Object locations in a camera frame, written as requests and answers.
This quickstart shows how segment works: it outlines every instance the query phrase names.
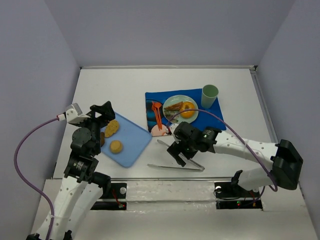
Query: cup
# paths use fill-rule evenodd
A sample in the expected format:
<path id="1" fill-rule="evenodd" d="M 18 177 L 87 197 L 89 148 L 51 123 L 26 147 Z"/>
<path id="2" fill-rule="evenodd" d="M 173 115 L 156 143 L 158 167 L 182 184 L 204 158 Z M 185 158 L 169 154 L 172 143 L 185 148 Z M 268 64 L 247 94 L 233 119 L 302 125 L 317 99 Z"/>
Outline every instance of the cup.
<path id="1" fill-rule="evenodd" d="M 212 104 L 214 104 L 215 100 L 217 99 L 219 90 L 214 85 L 205 85 L 202 88 L 202 95 L 201 95 L 201 106 L 204 109 L 211 108 Z"/>

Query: plate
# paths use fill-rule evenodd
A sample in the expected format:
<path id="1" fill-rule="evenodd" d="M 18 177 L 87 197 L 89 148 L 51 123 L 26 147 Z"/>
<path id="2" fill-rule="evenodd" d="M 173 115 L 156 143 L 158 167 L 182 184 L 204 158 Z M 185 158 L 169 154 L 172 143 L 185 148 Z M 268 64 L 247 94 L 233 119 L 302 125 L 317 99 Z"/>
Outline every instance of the plate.
<path id="1" fill-rule="evenodd" d="M 165 108 L 166 108 L 166 107 L 169 107 L 169 106 L 171 106 L 171 105 L 173 105 L 173 104 L 177 104 L 177 103 L 179 103 L 179 102 L 191 102 L 191 103 L 193 103 L 193 105 L 195 106 L 195 109 L 198 109 L 198 105 L 197 105 L 196 101 L 193 100 L 193 99 L 192 99 L 191 97 L 189 97 L 189 96 L 186 96 L 186 95 L 175 95 L 175 96 L 171 96 L 171 97 L 169 97 L 169 98 L 164 102 L 163 108 L 162 108 L 163 115 L 164 115 L 164 117 L 165 117 L 167 120 L 170 119 L 170 117 L 168 117 L 168 112 L 169 112 L 169 114 L 170 114 L 171 116 L 173 116 L 173 115 L 176 114 L 178 111 L 167 111 L 167 110 L 165 110 Z M 199 112 L 196 111 L 196 112 L 194 113 L 194 115 L 193 115 L 192 117 L 190 117 L 190 118 L 183 118 L 182 116 L 178 115 L 178 116 L 176 116 L 176 117 L 174 118 L 174 120 L 172 120 L 171 122 L 172 122 L 173 124 L 179 124 L 179 123 L 181 123 L 181 122 L 187 122 L 187 123 L 190 124 L 190 123 L 192 123 L 194 120 L 197 119 L 198 114 L 199 114 Z"/>

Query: cable connector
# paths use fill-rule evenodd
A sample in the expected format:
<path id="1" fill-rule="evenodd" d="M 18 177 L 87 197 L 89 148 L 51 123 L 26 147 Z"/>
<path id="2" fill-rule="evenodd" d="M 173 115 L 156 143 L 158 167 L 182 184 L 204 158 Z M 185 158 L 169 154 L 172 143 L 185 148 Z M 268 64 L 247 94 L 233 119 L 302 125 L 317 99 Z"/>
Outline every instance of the cable connector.
<path id="1" fill-rule="evenodd" d="M 64 112 L 62 114 L 57 115 L 56 117 L 59 119 L 59 121 L 64 121 L 66 120 L 66 113 Z"/>

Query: gray wall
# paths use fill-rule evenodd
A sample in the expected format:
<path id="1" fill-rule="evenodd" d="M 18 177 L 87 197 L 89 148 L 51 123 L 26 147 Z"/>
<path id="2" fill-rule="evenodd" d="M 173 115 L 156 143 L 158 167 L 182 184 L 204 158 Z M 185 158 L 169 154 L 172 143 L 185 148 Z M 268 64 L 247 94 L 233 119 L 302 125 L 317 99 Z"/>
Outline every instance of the gray wall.
<path id="1" fill-rule="evenodd" d="M 257 65 L 294 0 L 45 0 L 75 59 Z"/>
<path id="2" fill-rule="evenodd" d="M 45 2 L 0 1 L 0 239 L 30 233 L 40 196 L 14 170 L 14 151 L 35 126 L 70 104 L 79 67 Z M 39 188 L 51 176 L 64 124 L 55 122 L 21 148 L 19 166 Z"/>
<path id="3" fill-rule="evenodd" d="M 304 158 L 300 182 L 320 237 L 320 1 L 296 0 L 258 67 L 279 139 Z"/>

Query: silver tongs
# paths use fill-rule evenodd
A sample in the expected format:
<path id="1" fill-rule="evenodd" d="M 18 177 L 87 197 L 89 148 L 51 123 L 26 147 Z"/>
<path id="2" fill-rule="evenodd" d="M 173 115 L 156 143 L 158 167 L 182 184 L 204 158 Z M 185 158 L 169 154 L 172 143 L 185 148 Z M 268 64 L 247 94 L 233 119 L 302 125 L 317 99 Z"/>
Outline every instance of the silver tongs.
<path id="1" fill-rule="evenodd" d="M 159 144 L 165 145 L 166 147 L 170 147 L 170 145 L 166 144 L 164 141 L 157 140 Z M 161 169 L 167 169 L 167 170 L 179 170 L 179 171 L 188 171 L 188 172 L 203 172 L 205 170 L 205 167 L 200 165 L 199 163 L 193 161 L 192 159 L 187 159 L 185 155 L 182 153 L 179 154 L 179 157 L 182 158 L 185 162 L 189 162 L 192 165 L 196 166 L 197 168 L 184 168 L 184 167 L 173 167 L 173 166 L 160 166 L 155 164 L 148 164 L 148 167 L 151 168 L 161 168 Z"/>

